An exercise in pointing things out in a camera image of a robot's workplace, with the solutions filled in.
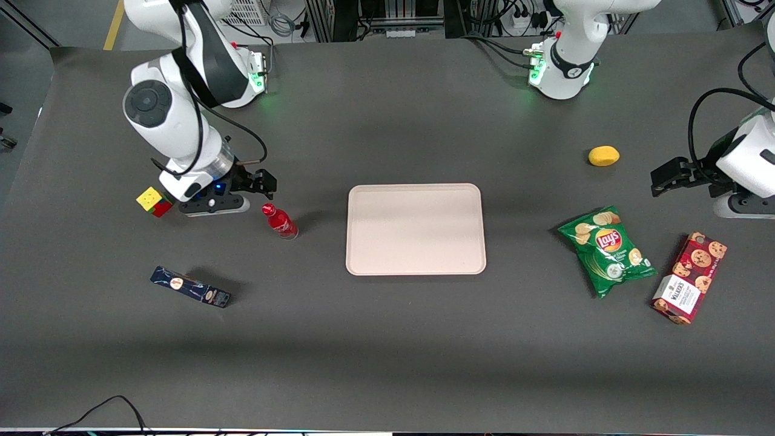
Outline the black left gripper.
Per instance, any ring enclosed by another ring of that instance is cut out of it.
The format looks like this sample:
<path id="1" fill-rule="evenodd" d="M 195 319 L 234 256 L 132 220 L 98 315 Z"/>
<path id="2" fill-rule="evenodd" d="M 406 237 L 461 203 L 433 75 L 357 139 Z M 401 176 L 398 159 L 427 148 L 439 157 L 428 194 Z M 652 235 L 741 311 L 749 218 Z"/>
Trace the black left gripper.
<path id="1" fill-rule="evenodd" d="M 690 161 L 686 157 L 675 157 L 651 171 L 651 196 L 659 197 L 666 191 L 687 187 L 694 179 L 694 169 L 710 185 L 711 198 L 736 193 L 736 182 L 719 168 L 719 160 L 737 147 L 744 138 L 738 130 L 731 130 L 711 144 L 707 155 L 698 159 L 694 145 L 694 131 L 689 131 Z"/>

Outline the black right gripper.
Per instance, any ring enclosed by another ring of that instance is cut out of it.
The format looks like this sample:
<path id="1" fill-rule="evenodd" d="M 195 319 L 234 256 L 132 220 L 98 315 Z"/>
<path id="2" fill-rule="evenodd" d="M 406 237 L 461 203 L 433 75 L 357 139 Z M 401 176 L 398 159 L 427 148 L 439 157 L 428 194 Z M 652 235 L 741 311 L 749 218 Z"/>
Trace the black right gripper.
<path id="1" fill-rule="evenodd" d="M 247 171 L 244 166 L 234 165 L 225 176 L 202 188 L 200 198 L 227 196 L 246 191 L 247 193 L 260 193 L 268 200 L 273 200 L 274 193 L 277 192 L 276 177 L 272 176 L 269 171 L 258 170 L 255 187 L 253 176 L 254 174 Z"/>

